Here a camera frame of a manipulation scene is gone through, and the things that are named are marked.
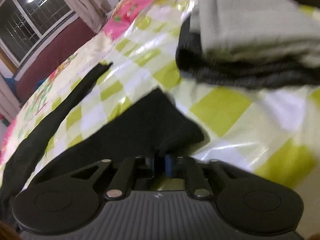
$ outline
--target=dark folded garment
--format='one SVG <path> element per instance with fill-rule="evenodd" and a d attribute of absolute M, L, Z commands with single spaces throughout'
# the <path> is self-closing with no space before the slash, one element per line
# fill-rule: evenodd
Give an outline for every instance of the dark folded garment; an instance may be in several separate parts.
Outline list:
<path fill-rule="evenodd" d="M 86 91 L 81 87 L 83 80 L 74 91 Z M 23 140 L 7 163 L 0 189 L 1 220 L 7 224 L 16 226 L 12 215 L 13 200 L 22 190 L 37 162 L 43 156 L 48 141 L 67 115 L 68 112 L 60 109 L 66 109 L 66 105 L 68 107 L 73 105 L 72 99 L 74 97 L 70 94 L 61 103 L 62 107 L 58 106 L 45 117 Z M 57 122 L 53 125 L 47 120 Z M 160 89 L 156 89 L 89 138 L 53 159 L 34 177 L 31 184 L 54 178 L 102 159 L 111 159 L 115 163 L 120 163 L 129 156 L 164 156 L 203 139 L 204 135 L 200 128 L 185 118 Z"/>
<path fill-rule="evenodd" d="M 241 61 L 206 61 L 200 34 L 189 30 L 190 17 L 181 26 L 176 63 L 181 71 L 189 73 L 199 82 L 251 89 L 320 85 L 319 68 L 306 68 L 291 57 L 260 65 Z"/>

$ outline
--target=wooden trim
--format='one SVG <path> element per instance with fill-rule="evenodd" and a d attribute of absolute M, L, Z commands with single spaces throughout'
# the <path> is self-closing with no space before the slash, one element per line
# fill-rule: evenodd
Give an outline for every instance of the wooden trim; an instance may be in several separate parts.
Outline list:
<path fill-rule="evenodd" d="M 3 49 L 0 48 L 0 60 L 7 66 L 7 68 L 15 74 L 17 72 L 17 67 L 14 65 L 14 63 L 9 59 L 7 54 L 3 51 Z"/>

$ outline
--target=bed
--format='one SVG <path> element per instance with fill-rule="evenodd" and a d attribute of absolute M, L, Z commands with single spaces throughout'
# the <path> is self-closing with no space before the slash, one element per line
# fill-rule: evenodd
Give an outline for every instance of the bed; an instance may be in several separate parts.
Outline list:
<path fill-rule="evenodd" d="M 99 33 L 40 86 L 9 127 L 0 180 L 19 143 L 99 62 L 114 62 L 61 123 L 25 185 L 53 158 L 99 130 L 145 94 L 160 87 L 209 138 L 189 154 L 221 159 L 293 188 L 305 211 L 298 232 L 308 237 L 320 221 L 320 89 L 244 90 L 182 78 L 175 64 L 180 26 L 197 0 L 154 0 L 129 29 L 112 40 Z M 311 16 L 318 14 L 306 9 Z"/>

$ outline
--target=curtain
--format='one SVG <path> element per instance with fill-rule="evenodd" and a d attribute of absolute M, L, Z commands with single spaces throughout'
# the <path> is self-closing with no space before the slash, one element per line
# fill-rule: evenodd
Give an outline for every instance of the curtain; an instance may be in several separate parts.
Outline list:
<path fill-rule="evenodd" d="M 0 75 L 0 114 L 2 114 L 9 122 L 12 122 L 19 111 L 20 102 Z"/>
<path fill-rule="evenodd" d="M 105 25 L 106 12 L 111 10 L 107 0 L 65 0 L 80 18 L 95 32 Z"/>

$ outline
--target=ribbed gray surface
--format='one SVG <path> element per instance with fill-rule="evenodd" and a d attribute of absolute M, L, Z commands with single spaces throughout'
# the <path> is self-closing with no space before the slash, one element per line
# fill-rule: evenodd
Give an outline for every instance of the ribbed gray surface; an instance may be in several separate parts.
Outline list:
<path fill-rule="evenodd" d="M 293 232 L 273 237 L 239 232 L 227 225 L 210 203 L 193 200 L 184 191 L 133 191 L 124 200 L 108 202 L 94 221 L 73 233 L 36 236 L 23 232 L 21 237 L 25 240 L 301 240 Z"/>

